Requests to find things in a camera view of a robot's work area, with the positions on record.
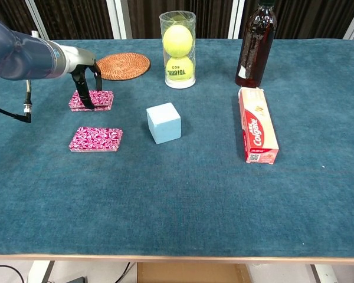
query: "tennis ball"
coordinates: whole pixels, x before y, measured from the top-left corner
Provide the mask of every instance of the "tennis ball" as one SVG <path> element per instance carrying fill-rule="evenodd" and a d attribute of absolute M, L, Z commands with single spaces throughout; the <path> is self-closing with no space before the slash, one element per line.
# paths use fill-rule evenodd
<path fill-rule="evenodd" d="M 183 25 L 171 26 L 164 33 L 163 46 L 172 57 L 187 55 L 193 46 L 193 37 L 190 30 Z"/>
<path fill-rule="evenodd" d="M 194 73 L 194 64 L 187 57 L 171 58 L 166 63 L 166 75 L 172 81 L 185 81 Z"/>

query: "barcode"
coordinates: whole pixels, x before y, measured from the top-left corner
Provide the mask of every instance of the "barcode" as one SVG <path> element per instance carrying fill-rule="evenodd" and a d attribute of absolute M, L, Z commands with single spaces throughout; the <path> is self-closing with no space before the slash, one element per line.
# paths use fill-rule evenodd
<path fill-rule="evenodd" d="M 260 154 L 250 154 L 249 161 L 258 161 L 260 158 Z"/>

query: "colgate box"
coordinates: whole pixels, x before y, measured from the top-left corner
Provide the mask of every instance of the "colgate box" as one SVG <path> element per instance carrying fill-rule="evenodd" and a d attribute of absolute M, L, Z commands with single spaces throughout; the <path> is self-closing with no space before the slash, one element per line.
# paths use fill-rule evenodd
<path fill-rule="evenodd" d="M 242 87 L 238 98 L 246 162 L 273 164 L 279 147 L 264 90 Z"/>

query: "foam cube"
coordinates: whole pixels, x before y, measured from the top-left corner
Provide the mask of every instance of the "foam cube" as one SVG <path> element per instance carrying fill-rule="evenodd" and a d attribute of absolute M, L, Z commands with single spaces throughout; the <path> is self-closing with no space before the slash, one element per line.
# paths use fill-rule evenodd
<path fill-rule="evenodd" d="M 147 108 L 147 119 L 156 144 L 181 137 L 181 117 L 172 103 Z"/>

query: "table edge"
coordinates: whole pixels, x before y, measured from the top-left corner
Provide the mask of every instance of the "table edge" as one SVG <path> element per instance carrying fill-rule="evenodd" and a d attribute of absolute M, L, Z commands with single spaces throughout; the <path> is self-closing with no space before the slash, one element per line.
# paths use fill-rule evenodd
<path fill-rule="evenodd" d="M 160 256 L 160 255 L 63 255 L 63 254 L 8 254 L 1 260 L 49 261 L 132 261 L 132 262 L 207 262 L 228 264 L 341 264 L 354 265 L 354 258 L 341 257 L 272 257 L 272 256 Z"/>

